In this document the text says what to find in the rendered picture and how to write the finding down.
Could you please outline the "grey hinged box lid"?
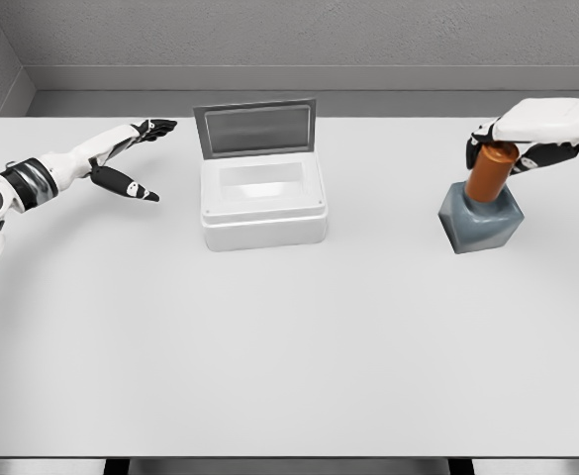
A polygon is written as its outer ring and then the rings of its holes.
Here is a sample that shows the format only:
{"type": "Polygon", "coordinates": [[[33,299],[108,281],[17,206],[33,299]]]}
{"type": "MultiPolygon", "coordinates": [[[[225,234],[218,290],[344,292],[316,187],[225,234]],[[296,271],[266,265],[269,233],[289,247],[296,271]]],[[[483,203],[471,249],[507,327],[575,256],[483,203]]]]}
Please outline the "grey hinged box lid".
{"type": "Polygon", "coordinates": [[[206,160],[312,152],[316,111],[314,98],[193,109],[206,160]]]}

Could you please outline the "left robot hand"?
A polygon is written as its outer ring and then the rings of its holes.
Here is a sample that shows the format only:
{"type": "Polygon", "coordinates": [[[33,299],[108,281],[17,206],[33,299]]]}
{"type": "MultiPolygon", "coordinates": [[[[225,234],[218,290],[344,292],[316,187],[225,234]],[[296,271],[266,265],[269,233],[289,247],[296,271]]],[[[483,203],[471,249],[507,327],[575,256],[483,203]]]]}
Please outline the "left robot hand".
{"type": "Polygon", "coordinates": [[[143,187],[125,173],[107,165],[122,151],[139,143],[152,143],[172,132],[177,122],[167,119],[146,119],[121,125],[85,142],[82,153],[86,156],[90,180],[114,194],[143,201],[158,202],[159,196],[143,187]]]}

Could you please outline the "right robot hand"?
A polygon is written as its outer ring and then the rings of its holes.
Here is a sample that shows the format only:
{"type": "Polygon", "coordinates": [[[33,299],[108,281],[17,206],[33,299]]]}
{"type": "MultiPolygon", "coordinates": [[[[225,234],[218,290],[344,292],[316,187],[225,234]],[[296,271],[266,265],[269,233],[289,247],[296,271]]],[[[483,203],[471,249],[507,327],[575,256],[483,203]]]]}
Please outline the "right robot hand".
{"type": "Polygon", "coordinates": [[[528,98],[471,133],[466,168],[476,164],[484,144],[509,143],[519,150],[510,173],[517,175],[579,154],[579,98],[528,98]]]}

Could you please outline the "grey bottle with copper cap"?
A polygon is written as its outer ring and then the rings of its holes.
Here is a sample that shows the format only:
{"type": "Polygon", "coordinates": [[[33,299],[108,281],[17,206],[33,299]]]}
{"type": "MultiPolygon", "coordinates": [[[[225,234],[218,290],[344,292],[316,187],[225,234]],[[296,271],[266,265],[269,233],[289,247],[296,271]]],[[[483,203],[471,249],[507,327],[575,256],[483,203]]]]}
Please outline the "grey bottle with copper cap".
{"type": "Polygon", "coordinates": [[[455,253],[501,247],[523,222],[524,214],[506,185],[518,157],[510,142],[485,143],[468,179],[448,189],[438,217],[455,253]]]}

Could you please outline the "white open box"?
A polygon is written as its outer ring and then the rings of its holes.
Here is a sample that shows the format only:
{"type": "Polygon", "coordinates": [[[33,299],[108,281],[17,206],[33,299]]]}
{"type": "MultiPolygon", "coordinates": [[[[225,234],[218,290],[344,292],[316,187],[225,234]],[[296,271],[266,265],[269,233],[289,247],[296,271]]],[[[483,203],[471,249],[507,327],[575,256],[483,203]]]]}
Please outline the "white open box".
{"type": "Polygon", "coordinates": [[[201,225],[213,251],[325,238],[329,209],[314,152],[206,160],[200,192],[201,225]]]}

